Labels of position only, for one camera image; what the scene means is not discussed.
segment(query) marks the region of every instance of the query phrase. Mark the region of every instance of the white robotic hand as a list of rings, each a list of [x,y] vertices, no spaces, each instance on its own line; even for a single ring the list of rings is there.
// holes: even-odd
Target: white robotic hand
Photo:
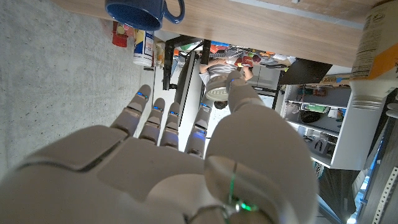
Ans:
[[[306,145],[238,72],[227,90],[232,115],[204,155],[205,101],[186,153],[176,150],[176,103],[157,146],[163,99],[132,137],[150,94],[142,86],[110,128],[79,130],[11,170],[0,182],[0,222],[313,223],[317,179]]]

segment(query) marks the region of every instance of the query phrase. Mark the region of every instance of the cup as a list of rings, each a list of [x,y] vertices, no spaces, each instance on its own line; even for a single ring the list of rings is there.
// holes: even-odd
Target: cup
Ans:
[[[175,17],[167,9],[165,0],[105,0],[106,12],[117,21],[141,30],[159,30],[163,16],[178,24],[185,15],[184,0],[178,0],[180,15]]]

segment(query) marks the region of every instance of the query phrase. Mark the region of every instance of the wooden table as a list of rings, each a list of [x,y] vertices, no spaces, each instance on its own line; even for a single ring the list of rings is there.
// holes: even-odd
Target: wooden table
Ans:
[[[72,12],[111,19],[104,0],[52,0]],[[271,3],[300,12],[361,24],[378,0],[251,0]],[[177,0],[167,0],[169,10],[179,13]],[[319,62],[351,67],[361,29],[339,22],[304,17],[229,0],[185,0],[184,20],[172,24],[164,19],[163,30]]]

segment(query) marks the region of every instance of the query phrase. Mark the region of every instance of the green led light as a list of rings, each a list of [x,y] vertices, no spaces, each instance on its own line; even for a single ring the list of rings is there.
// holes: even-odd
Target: green led light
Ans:
[[[235,183],[235,174],[232,175],[231,183],[229,185],[229,197],[228,197],[229,204],[232,204],[232,197],[233,197],[233,192],[234,192],[234,183]]]
[[[247,211],[251,211],[251,207],[249,205],[246,205],[245,203],[242,203],[241,207]]]

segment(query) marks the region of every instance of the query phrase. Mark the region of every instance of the concrete wall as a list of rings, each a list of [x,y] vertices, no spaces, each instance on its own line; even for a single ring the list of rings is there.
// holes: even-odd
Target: concrete wall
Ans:
[[[2,0],[0,30],[0,178],[50,142],[110,125],[143,83],[153,86],[132,45],[114,46],[99,19],[49,0]]]

